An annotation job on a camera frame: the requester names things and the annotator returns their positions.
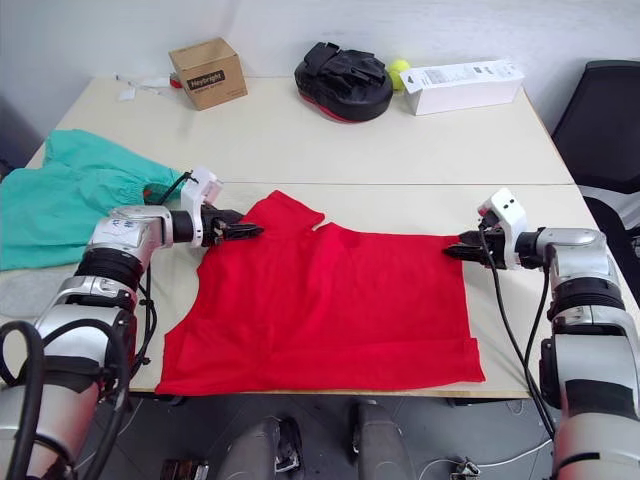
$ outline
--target gray cloth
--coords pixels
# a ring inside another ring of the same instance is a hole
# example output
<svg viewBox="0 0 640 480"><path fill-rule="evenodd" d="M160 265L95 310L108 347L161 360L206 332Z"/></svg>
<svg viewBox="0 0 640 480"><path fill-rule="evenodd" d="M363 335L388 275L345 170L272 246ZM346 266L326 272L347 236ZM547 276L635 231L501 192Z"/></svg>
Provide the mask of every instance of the gray cloth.
<svg viewBox="0 0 640 480"><path fill-rule="evenodd" d="M0 315L15 319L39 317L73 271L34 270L4 280L0 283Z"/></svg>

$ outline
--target paper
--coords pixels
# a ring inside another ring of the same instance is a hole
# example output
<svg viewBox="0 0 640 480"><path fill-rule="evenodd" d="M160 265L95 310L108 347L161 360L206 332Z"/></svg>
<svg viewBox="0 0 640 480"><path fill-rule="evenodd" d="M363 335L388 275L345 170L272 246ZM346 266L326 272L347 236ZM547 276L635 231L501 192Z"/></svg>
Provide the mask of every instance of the paper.
<svg viewBox="0 0 640 480"><path fill-rule="evenodd" d="M152 88L169 88L171 86L168 75L144 78L140 81L140 85Z"/></svg>
<svg viewBox="0 0 640 480"><path fill-rule="evenodd" d="M136 98L136 89L131 87L120 92L120 95L118 96L118 101L128 102L129 100L133 100L134 98Z"/></svg>

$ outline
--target wire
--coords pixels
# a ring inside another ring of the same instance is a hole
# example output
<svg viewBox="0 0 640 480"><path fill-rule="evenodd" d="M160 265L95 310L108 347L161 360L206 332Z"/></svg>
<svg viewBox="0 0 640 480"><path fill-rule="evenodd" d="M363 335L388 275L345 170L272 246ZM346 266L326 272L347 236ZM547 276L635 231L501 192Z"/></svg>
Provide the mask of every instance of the wire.
<svg viewBox="0 0 640 480"><path fill-rule="evenodd" d="M140 410L140 407L142 406L142 402L143 401L144 401L144 399L141 398L140 401L138 402L138 405L136 405L135 410L131 414L131 417L129 417L129 420L127 421L126 425L124 427L122 427L122 429L120 429L120 431L118 432L118 435L116 436L116 438L119 437L120 435L122 435L124 432L126 432L127 428L129 428L129 425L131 425L133 423L133 420L136 418L136 414L138 413L138 410ZM76 470L80 470L89 460L91 460L93 457L95 457L96 452L97 452L97 450L94 450L94 452L92 454L87 456L87 458L85 458L78 465L76 465Z"/></svg>
<svg viewBox="0 0 640 480"><path fill-rule="evenodd" d="M527 341L527 348L524 353L524 363L527 367L527 371L529 371L529 360L531 359L531 350L533 349L533 342L535 341L536 332L538 331L538 325L540 324L540 319L542 318L542 311L544 310L544 306L547 302L547 295L549 293L549 266L545 265L542 268L542 271L544 273L542 295L540 295L540 303L538 303L538 311L536 312L536 318L533 321L533 326L531 327L531 332L529 333L529 340ZM547 404L544 402L544 399L542 399L542 395L540 394L540 390L538 389L538 386L533 381L533 376L531 375L531 371L529 371L529 377L531 378L531 382L527 382L527 384L529 385L529 388L531 390L535 390L536 394L540 397L542 409L544 410L544 413L547 419L549 420L549 424L553 427L554 425L553 417L551 416L551 412L549 412L549 409L547 408Z"/></svg>
<svg viewBox="0 0 640 480"><path fill-rule="evenodd" d="M539 450L542 450L544 447L546 447L547 445L549 445L551 442L553 442L553 440L551 440L550 438L545 440L544 442L542 442L540 445L533 447L530 450L527 450L526 452L522 452L518 455L516 455L515 457L509 458L507 460L502 460L500 462L495 462L495 463L486 463L486 464L474 464L476 467L478 468L495 468L495 467L501 467L502 465L507 465L509 463L513 463L515 461L520 460L521 458L526 457L527 455L531 455L532 453L536 453ZM418 477L418 480L422 480L422 477L424 476L424 474L426 473L426 471L431 468L433 465L435 465L436 463L441 463L441 462L449 462L449 463L453 463L456 466L461 466L464 465L466 463L466 461L462 461L462 462L456 462L455 460L451 460L448 458L438 458L437 460L432 460L431 462L427 463L427 465L425 465L425 467L422 469L422 471L420 472L420 476Z"/></svg>
<svg viewBox="0 0 640 480"><path fill-rule="evenodd" d="M545 440L544 442L542 442L537 447L533 447L531 450L527 450L526 452L522 452L520 455L516 455L515 457L509 458L508 460L503 460L501 462L496 462L496 463L487 463L485 465L476 465L476 467L478 467L478 468L501 467L502 465L507 465L508 463L513 463L516 460L520 460L521 458L526 457L527 455L531 455L532 453L536 453L538 450L542 450L544 447L549 445L551 442L553 442L553 440L551 440L549 438L549 439Z"/></svg>
<svg viewBox="0 0 640 480"><path fill-rule="evenodd" d="M100 447L98 447L96 455L93 458L91 465L89 466L89 470L86 476L84 477L85 479L97 479L100 475L100 472L104 468L104 464L109 457L111 449L113 448L118 430L120 429L120 425L122 424L122 420L124 418L125 407L127 405L127 399L129 396L129 365L127 356L125 354L122 338L120 338L116 334L112 327L104 322L101 322L100 320L96 320L93 318L82 318L80 320L69 322L47 335L42 340L42 343L46 347L59 336L64 335L71 330L83 327L95 328L104 333L109 340L111 351L115 353L116 357L117 384L114 389L115 400L113 410L111 411L111 416L109 417L107 428L102 435Z"/></svg>
<svg viewBox="0 0 640 480"><path fill-rule="evenodd" d="M529 391L531 392L533 403L536 406L536 410L538 410L538 414L540 415L544 428L547 430L549 437L553 438L555 436L555 428L553 425L553 420L551 419L551 416L549 415L548 411L545 408L544 400L542 400L542 395L540 394L540 390L538 390L538 387L533 379L533 376L529 371L529 366L525 362L524 356L522 355L522 351L518 346L518 342L516 341L516 338L513 335L513 331L511 330L511 325L509 324L509 320L507 318L507 312L505 311L504 303L502 301L502 289L500 288L500 278L498 276L498 269L496 268L496 263L493 260L493 256L491 255L491 252L489 251L489 247L487 246L487 239L485 238L485 234L484 234L484 225L482 223L478 227L478 231L479 231L480 243L482 245L482 250L484 251L484 254L487 257L487 260L489 262L489 267L491 269L491 274L493 276L493 285L496 290L496 299L498 301L498 309L500 310L500 317L502 318L502 323L504 324L504 328L507 331L507 335L509 336L511 345L513 346L513 349L515 350L518 356L518 359L522 364L522 368L524 369L524 376L527 381Z"/></svg>
<svg viewBox="0 0 640 480"><path fill-rule="evenodd" d="M162 205L164 202L167 201L167 198L169 198L169 196L173 193L173 191L178 188L178 185L180 185L182 182L184 182L185 180L191 179L191 172L184 172L182 175L180 175L178 177L178 179L173 182L173 184L162 194L162 196L158 199L158 201L155 203L156 205Z"/></svg>
<svg viewBox="0 0 640 480"><path fill-rule="evenodd" d="M435 465L436 463L442 463L442 462L449 462L449 463L454 463L455 465L460 465L460 462L456 462L454 460L449 460L448 458L438 458L437 460L432 460L431 462L427 463L425 465L425 467L422 469L422 471L420 472L420 476L418 477L418 480L422 480L422 477L424 476L424 474L427 472L427 470L429 470L433 465Z"/></svg>
<svg viewBox="0 0 640 480"><path fill-rule="evenodd" d="M151 338L155 334L156 327L158 326L158 312L156 311L155 303L151 299L151 263L149 263L147 267L146 284L146 288L144 288L142 284L138 285L140 292L142 292L142 295L145 297L141 302L141 304L145 306L144 337L140 350L136 353L135 360L131 367L131 378L138 373L142 365L149 363L145 355L147 354L147 348L149 347Z"/></svg>
<svg viewBox="0 0 640 480"><path fill-rule="evenodd" d="M11 380L13 376L6 368L4 362L4 339L12 331L22 334L27 345L26 379L24 400L20 412L20 423L15 435L9 470L6 480L23 480L27 477L29 462L33 444L36 439L38 420L40 418L40 403L42 401L42 389L44 388L44 345L36 328L28 322L9 322L0 327L0 360L3 374L9 374L3 379ZM16 382L7 381L7 385Z"/></svg>

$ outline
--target white table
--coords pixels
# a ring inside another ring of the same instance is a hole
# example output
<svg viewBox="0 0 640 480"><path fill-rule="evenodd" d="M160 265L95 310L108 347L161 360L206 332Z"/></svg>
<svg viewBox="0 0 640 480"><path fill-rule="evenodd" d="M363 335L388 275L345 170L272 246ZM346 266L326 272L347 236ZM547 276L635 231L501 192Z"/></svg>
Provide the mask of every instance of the white table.
<svg viewBox="0 0 640 480"><path fill-rule="evenodd" d="M57 128L97 133L180 170L204 164L226 182L573 183L523 91L512 104L421 117L396 95L375 120L345 124L300 99L291 78L247 86L246 97L198 112L182 97L144 91L118 102L126 85L96 79Z"/></svg>
<svg viewBox="0 0 640 480"><path fill-rule="evenodd" d="M512 105L420 118L404 112L404 99L396 98L389 112L374 122L340 125L300 103L290 82L254 79L249 82L249 96L198 113L175 100L145 92L139 92L134 102L119 103L121 84L95 80L59 128L84 128L178 169L204 164L226 180L217 202L220 208L247 211L277 188L326 213L327 221L354 230L457 234L475 228L476 206L498 185L504 185L527 210L532 230L538 226L595 228L523 93ZM279 116L267 113L269 105L281 105ZM455 138L449 130L456 132ZM432 132L445 131L449 133L444 137L432 136ZM316 136L324 142L314 141L311 147L301 141ZM395 137L410 153L393 157L388 137ZM378 148L369 148L373 157L365 158L359 145L367 138ZM482 147L478 152L490 154L468 155L475 150L472 144ZM344 155L324 158L332 146ZM38 166L41 156L40 151L30 166ZM527 168L517 164L518 158ZM163 334L177 325L195 299L195 269L203 253L177 245L154 255L153 295L159 327L148 351L152 363L133 380L134 390L150 391L157 384ZM475 264L466 264L464 272L472 335L479 340L487 381L387 393L527 396L521 368L498 314L489 272ZM501 278L514 333L524 344L539 301L542 274L504 272ZM622 292L628 309L640 319L624 282ZM137 315L140 321L143 311L138 309ZM548 335L548 322L542 321L538 341ZM17 347L10 348L9 357L19 362ZM538 357L536 346L531 360L534 376Z"/></svg>

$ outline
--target cardboard box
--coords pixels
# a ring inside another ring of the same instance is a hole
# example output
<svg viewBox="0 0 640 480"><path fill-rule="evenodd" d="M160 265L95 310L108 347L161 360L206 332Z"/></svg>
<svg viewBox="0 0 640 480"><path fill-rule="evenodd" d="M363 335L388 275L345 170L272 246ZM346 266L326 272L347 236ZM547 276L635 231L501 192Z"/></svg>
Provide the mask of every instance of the cardboard box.
<svg viewBox="0 0 640 480"><path fill-rule="evenodd" d="M410 68L400 74L416 115L510 103L524 75L507 60Z"/></svg>
<svg viewBox="0 0 640 480"><path fill-rule="evenodd" d="M222 38L173 50L169 57L198 110L247 94L238 54Z"/></svg>

